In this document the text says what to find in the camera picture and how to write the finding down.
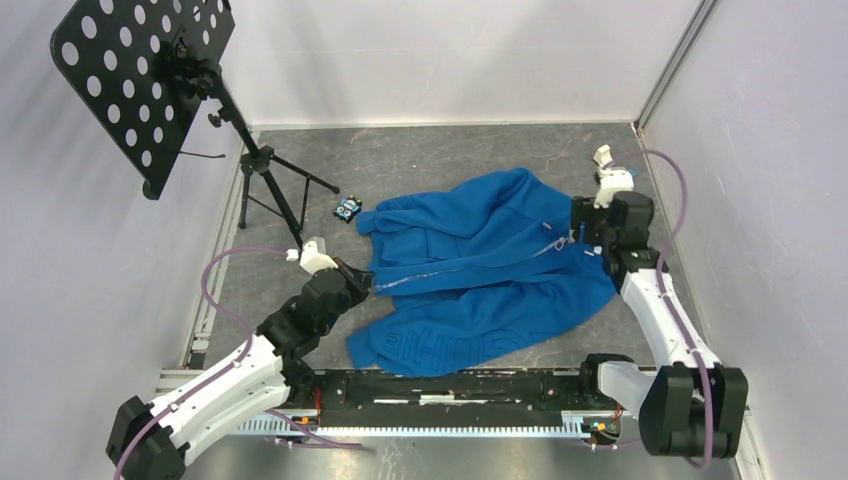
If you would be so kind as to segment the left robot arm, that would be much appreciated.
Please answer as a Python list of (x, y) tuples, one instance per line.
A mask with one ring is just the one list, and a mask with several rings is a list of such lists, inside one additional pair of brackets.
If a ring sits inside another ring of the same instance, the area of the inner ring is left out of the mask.
[(115, 478), (180, 479), (217, 441), (260, 413), (306, 405), (315, 372), (304, 357), (367, 299), (374, 278), (336, 259), (213, 367), (153, 400), (125, 401), (106, 446)]

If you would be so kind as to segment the blue zip-up jacket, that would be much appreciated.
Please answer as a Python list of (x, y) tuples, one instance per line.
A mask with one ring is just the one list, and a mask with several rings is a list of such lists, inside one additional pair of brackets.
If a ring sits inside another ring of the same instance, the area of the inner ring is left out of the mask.
[(374, 292), (393, 309), (347, 338), (352, 365), (438, 377), (589, 320), (615, 288), (593, 249), (570, 240), (571, 205), (514, 168), (362, 212)]

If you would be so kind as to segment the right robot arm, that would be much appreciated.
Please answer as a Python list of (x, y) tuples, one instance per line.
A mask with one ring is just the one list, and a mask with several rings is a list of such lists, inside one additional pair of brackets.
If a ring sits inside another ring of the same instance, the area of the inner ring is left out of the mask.
[(698, 334), (673, 288), (665, 251), (650, 244), (651, 198), (618, 192), (607, 205), (572, 201), (572, 237), (594, 247), (616, 292), (635, 315), (656, 372), (632, 361), (592, 354), (577, 382), (580, 400), (602, 408), (614, 400), (632, 414), (654, 456), (712, 459), (736, 455), (749, 391), (743, 371), (729, 367)]

